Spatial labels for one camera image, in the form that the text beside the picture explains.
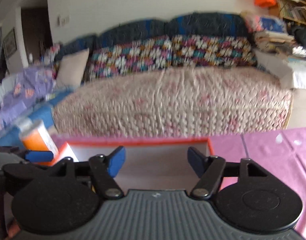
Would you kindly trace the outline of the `floral daisy pillow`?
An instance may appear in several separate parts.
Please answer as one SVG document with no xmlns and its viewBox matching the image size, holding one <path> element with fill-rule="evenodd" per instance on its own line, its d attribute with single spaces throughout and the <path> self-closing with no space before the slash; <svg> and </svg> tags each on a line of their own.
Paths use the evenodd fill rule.
<svg viewBox="0 0 306 240">
<path fill-rule="evenodd" d="M 88 62 L 89 81 L 132 73 L 163 70 L 171 65 L 172 42 L 168 36 L 137 40 L 93 52 Z"/>
<path fill-rule="evenodd" d="M 257 63 L 245 37 L 176 35 L 172 45 L 174 67 L 254 67 Z"/>
</svg>

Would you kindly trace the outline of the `orange cardboard box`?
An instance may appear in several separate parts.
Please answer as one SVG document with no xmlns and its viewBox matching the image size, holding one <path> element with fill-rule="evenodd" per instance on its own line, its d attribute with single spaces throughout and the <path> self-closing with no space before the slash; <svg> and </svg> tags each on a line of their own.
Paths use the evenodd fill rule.
<svg viewBox="0 0 306 240">
<path fill-rule="evenodd" d="M 123 191 L 189 191 L 198 181 L 198 177 L 187 161 L 188 148 L 197 148 L 204 156 L 214 153 L 207 137 L 113 139 L 54 135 L 52 138 L 58 147 L 60 159 L 72 157 L 74 161 L 79 162 L 87 161 L 97 154 L 109 155 L 118 146 L 124 146 L 126 160 L 115 178 Z"/>
</svg>

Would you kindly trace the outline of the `orange plastic cup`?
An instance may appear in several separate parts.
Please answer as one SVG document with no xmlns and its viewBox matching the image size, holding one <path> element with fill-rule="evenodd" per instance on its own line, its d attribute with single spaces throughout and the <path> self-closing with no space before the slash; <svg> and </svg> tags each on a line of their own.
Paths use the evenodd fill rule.
<svg viewBox="0 0 306 240">
<path fill-rule="evenodd" d="M 58 149 L 42 120 L 34 121 L 21 131 L 19 138 L 27 150 L 26 160 L 46 166 L 56 162 Z"/>
</svg>

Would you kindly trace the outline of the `right floral daisy pillow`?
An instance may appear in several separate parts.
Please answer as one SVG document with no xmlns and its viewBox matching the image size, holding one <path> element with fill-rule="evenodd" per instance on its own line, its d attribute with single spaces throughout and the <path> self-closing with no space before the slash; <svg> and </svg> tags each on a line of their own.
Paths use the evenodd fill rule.
<svg viewBox="0 0 306 240">
<path fill-rule="evenodd" d="M 245 37 L 176 35 L 172 45 L 174 67 L 254 67 L 257 63 Z"/>
</svg>

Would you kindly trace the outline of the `stack of books and papers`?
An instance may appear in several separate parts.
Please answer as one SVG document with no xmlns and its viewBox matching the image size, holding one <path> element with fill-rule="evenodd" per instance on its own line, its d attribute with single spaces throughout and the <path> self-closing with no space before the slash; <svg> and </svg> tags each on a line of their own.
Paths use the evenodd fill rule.
<svg viewBox="0 0 306 240">
<path fill-rule="evenodd" d="M 306 28 L 293 26 L 290 30 L 280 18 L 243 11 L 251 41 L 262 52 L 306 58 Z"/>
</svg>

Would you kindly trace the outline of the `quilted pink floral mattress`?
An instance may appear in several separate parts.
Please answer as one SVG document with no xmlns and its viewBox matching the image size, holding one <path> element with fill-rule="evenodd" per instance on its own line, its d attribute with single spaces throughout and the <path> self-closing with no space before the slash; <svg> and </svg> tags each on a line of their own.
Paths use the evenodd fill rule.
<svg viewBox="0 0 306 240">
<path fill-rule="evenodd" d="M 53 111 L 61 134 L 202 137 L 287 127 L 293 93 L 256 68 L 170 68 L 89 82 Z"/>
</svg>

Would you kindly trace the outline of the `dark blue cushion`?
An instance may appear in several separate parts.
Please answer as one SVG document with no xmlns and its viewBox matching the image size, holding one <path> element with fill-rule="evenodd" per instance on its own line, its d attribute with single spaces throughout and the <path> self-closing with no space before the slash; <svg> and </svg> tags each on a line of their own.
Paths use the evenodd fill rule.
<svg viewBox="0 0 306 240">
<path fill-rule="evenodd" d="M 165 25 L 165 32 L 175 35 L 248 37 L 243 18 L 237 14 L 194 12 L 173 18 Z"/>
<path fill-rule="evenodd" d="M 120 24 L 100 34 L 96 38 L 95 48 L 100 49 L 163 36 L 165 35 L 165 25 L 166 22 L 155 19 Z"/>
</svg>

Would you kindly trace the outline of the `white cloth covered side table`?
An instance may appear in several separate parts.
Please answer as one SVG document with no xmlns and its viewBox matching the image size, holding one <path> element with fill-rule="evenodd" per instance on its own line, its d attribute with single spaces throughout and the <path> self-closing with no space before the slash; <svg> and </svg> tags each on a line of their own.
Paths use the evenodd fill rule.
<svg viewBox="0 0 306 240">
<path fill-rule="evenodd" d="M 282 88 L 293 91 L 287 128 L 306 127 L 306 61 L 253 50 L 260 69 L 277 77 Z"/>
</svg>

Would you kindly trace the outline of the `beige small pillow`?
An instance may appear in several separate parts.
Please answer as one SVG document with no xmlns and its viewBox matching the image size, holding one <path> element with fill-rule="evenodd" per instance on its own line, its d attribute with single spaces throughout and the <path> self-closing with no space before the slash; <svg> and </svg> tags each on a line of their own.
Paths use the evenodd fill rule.
<svg viewBox="0 0 306 240">
<path fill-rule="evenodd" d="M 82 82 L 88 56 L 89 49 L 64 56 L 56 77 L 56 87 L 79 87 Z"/>
</svg>

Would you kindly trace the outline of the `dark blue back cushion left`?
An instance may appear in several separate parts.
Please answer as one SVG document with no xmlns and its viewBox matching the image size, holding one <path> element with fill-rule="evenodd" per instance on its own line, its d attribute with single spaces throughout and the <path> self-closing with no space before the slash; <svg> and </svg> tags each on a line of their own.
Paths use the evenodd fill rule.
<svg viewBox="0 0 306 240">
<path fill-rule="evenodd" d="M 100 34 L 96 38 L 95 48 L 100 49 L 163 36 L 165 35 L 165 25 L 166 22 L 155 19 L 120 24 Z"/>
</svg>

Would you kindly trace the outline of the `left floral daisy pillow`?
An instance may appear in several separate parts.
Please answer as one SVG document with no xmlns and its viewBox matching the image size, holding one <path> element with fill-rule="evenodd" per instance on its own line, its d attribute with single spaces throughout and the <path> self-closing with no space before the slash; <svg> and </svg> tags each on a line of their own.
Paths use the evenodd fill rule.
<svg viewBox="0 0 306 240">
<path fill-rule="evenodd" d="M 163 70 L 171 65 L 172 42 L 168 36 L 137 40 L 93 52 L 88 62 L 89 81 L 132 73 Z"/>
</svg>

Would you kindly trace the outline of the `purple patterned bag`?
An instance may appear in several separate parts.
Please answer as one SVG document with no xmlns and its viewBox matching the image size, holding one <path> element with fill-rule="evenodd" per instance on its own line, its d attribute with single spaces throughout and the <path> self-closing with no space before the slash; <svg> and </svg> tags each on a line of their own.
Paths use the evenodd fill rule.
<svg viewBox="0 0 306 240">
<path fill-rule="evenodd" d="M 0 131 L 12 124 L 55 87 L 54 70 L 33 66 L 6 77 L 0 83 Z"/>
</svg>

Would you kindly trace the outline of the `dark blue back cushion right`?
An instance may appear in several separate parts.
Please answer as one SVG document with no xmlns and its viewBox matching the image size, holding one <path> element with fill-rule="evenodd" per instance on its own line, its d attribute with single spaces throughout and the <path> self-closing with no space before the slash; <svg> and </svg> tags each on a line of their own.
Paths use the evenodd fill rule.
<svg viewBox="0 0 306 240">
<path fill-rule="evenodd" d="M 243 18 L 237 14 L 194 12 L 173 18 L 165 25 L 165 32 L 175 35 L 248 37 Z"/>
</svg>

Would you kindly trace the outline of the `framed picture on wall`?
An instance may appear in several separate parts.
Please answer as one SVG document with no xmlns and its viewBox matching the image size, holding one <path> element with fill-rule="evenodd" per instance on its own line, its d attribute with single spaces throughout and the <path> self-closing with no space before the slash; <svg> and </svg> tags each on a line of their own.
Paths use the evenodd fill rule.
<svg viewBox="0 0 306 240">
<path fill-rule="evenodd" d="M 8 59 L 17 51 L 16 32 L 12 28 L 3 39 L 4 54 Z"/>
</svg>

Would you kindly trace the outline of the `pink flowered tablecloth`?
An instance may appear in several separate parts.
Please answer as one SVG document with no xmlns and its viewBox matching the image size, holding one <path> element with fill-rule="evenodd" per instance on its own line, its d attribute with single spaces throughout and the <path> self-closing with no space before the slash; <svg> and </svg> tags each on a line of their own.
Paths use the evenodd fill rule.
<svg viewBox="0 0 306 240">
<path fill-rule="evenodd" d="M 249 157 L 283 183 L 293 189 L 303 202 L 303 212 L 296 230 L 306 238 L 306 128 L 217 135 L 210 137 L 215 155 L 227 162 Z M 190 191 L 198 178 L 187 163 L 187 154 L 174 153 L 170 157 L 146 157 L 144 164 L 126 164 L 116 181 L 128 189 L 186 189 Z"/>
</svg>

